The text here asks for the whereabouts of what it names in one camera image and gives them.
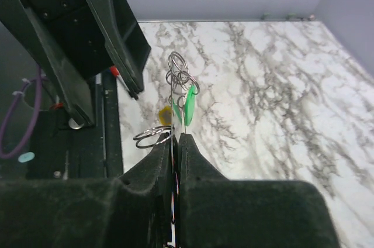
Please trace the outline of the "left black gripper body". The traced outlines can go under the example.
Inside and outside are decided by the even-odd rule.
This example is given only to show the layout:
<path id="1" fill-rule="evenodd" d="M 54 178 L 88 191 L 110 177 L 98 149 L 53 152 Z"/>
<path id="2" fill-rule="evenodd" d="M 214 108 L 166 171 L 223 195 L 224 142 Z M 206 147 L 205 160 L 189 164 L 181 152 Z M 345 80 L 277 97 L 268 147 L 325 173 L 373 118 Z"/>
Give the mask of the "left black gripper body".
<path id="1" fill-rule="evenodd" d="M 70 62 L 89 79 L 113 65 L 105 39 L 86 0 L 24 0 Z"/>

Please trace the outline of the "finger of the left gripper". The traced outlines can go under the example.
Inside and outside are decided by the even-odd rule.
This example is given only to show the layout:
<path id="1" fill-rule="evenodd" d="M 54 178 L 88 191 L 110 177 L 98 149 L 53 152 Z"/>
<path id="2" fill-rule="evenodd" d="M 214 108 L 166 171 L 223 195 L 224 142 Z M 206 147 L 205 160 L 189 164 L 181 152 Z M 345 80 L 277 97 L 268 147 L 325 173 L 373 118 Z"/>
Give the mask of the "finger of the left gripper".
<path id="1" fill-rule="evenodd" d="M 80 126 L 95 123 L 91 90 L 27 0 L 1 0 L 1 22 L 41 66 Z"/>
<path id="2" fill-rule="evenodd" d="M 127 0 L 86 0 L 105 39 L 105 49 L 129 95 L 144 91 L 143 70 L 151 47 Z"/>

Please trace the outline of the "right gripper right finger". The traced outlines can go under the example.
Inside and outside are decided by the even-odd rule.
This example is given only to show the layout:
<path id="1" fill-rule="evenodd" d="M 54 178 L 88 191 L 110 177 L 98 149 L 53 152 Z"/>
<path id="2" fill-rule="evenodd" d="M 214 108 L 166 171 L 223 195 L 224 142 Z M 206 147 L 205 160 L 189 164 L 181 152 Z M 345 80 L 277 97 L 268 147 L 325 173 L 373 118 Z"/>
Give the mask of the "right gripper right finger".
<path id="1" fill-rule="evenodd" d="M 182 247 L 339 247 L 325 200 L 308 182 L 229 180 L 182 134 L 179 241 Z"/>

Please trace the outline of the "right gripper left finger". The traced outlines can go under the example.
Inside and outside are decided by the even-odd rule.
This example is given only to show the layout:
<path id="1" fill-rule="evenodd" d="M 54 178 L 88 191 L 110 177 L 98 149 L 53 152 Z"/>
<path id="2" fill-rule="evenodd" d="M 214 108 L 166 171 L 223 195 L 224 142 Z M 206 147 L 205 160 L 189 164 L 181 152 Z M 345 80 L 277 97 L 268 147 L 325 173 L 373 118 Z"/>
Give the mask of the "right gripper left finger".
<path id="1" fill-rule="evenodd" d="M 171 139 L 117 178 L 1 182 L 2 247 L 163 247 L 172 238 Z"/>

